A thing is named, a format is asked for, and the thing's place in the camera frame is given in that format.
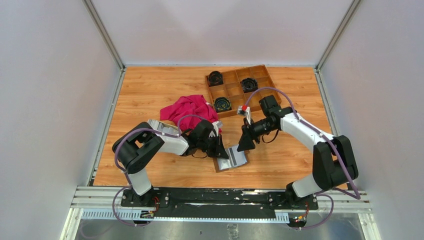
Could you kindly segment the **brown leather card holder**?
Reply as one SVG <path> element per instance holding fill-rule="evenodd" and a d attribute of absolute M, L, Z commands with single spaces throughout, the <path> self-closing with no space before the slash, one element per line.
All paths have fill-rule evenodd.
<path fill-rule="evenodd" d="M 239 145 L 233 145 L 229 148 L 226 148 L 225 151 L 228 154 L 229 158 L 214 158 L 214 168 L 216 173 L 224 172 L 227 170 L 239 168 L 249 163 L 248 154 L 249 150 L 238 151 Z"/>

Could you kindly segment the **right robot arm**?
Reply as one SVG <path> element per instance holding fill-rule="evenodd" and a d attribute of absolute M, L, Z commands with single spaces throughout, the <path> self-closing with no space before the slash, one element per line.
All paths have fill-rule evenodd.
<path fill-rule="evenodd" d="M 263 135 L 280 131 L 291 135 L 312 152 L 311 174 L 286 186 L 285 201 L 290 208 L 298 209 L 307 197 L 332 190 L 359 176 L 348 137 L 321 131 L 301 117 L 293 107 L 282 108 L 273 95 L 262 98 L 259 105 L 264 114 L 259 121 L 252 120 L 247 105 L 237 109 L 237 113 L 244 116 L 237 151 L 253 150 Z"/>

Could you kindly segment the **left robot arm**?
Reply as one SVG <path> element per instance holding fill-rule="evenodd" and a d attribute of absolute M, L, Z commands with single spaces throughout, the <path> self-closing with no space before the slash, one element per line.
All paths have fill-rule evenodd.
<path fill-rule="evenodd" d="M 208 158 L 229 159 L 218 128 L 205 119 L 187 130 L 157 120 L 141 122 L 119 138 L 112 151 L 115 164 L 124 172 L 135 202 L 142 207 L 159 201 L 146 169 L 157 153 L 186 157 L 201 151 Z"/>

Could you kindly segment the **beige oval card box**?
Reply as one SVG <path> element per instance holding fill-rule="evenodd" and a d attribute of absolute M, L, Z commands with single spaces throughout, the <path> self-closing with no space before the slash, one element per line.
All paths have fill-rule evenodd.
<path fill-rule="evenodd" d="M 152 129 L 166 134 L 177 135 L 179 133 L 179 130 L 176 126 L 159 120 L 149 119 L 147 123 L 151 126 Z"/>

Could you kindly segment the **black coiled belt bottom-left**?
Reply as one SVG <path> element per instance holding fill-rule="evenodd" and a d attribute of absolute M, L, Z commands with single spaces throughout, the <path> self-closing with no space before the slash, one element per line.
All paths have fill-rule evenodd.
<path fill-rule="evenodd" d="M 232 104 L 227 97 L 218 97 L 213 101 L 214 109 L 217 113 L 227 112 L 232 110 Z"/>

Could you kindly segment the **magenta cloth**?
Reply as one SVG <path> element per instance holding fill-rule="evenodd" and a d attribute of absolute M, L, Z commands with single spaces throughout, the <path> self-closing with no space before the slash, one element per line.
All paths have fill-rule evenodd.
<path fill-rule="evenodd" d="M 181 96 L 175 103 L 160 110 L 160 120 L 171 121 L 176 126 L 179 123 L 182 132 L 194 129 L 201 117 L 210 123 L 219 121 L 217 112 L 201 94 Z"/>

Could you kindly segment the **wooden compartment tray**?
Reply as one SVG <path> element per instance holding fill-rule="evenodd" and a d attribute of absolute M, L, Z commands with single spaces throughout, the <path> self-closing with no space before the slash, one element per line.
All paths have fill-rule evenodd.
<path fill-rule="evenodd" d="M 213 70 L 204 76 L 212 108 L 220 119 L 237 115 L 237 109 L 249 101 L 252 112 L 261 110 L 259 101 L 274 96 L 277 103 L 282 99 L 271 90 L 275 84 L 265 65 L 238 68 L 235 70 Z"/>

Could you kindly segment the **black coiled belt centre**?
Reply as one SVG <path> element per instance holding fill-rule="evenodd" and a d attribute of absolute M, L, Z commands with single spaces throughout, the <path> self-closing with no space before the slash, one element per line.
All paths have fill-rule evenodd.
<path fill-rule="evenodd" d="M 251 93 L 256 91 L 258 87 L 258 82 L 256 79 L 247 77 L 240 82 L 241 89 L 244 93 Z"/>

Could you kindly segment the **black coiled belt top-left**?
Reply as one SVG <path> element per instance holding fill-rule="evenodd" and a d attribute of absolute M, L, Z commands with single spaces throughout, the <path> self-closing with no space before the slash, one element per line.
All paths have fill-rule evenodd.
<path fill-rule="evenodd" d="M 207 82 L 209 87 L 223 85 L 224 81 L 222 73 L 217 70 L 212 71 L 207 77 Z"/>

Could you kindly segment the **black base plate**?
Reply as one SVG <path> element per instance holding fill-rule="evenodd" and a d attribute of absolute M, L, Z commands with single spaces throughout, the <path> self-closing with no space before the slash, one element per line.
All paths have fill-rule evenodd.
<path fill-rule="evenodd" d="M 159 217 L 217 219 L 274 219 L 277 210 L 305 213 L 319 208 L 312 195 L 293 201 L 281 190 L 154 187 L 153 192 L 158 203 L 142 206 L 126 189 L 119 206 L 152 207 Z"/>

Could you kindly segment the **aluminium frame rail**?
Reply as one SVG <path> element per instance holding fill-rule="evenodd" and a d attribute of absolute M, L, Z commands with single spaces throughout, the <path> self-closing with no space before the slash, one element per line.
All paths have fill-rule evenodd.
<path fill-rule="evenodd" d="M 62 240 L 379 240 L 369 202 L 331 190 L 290 204 L 282 189 L 79 186 Z"/>

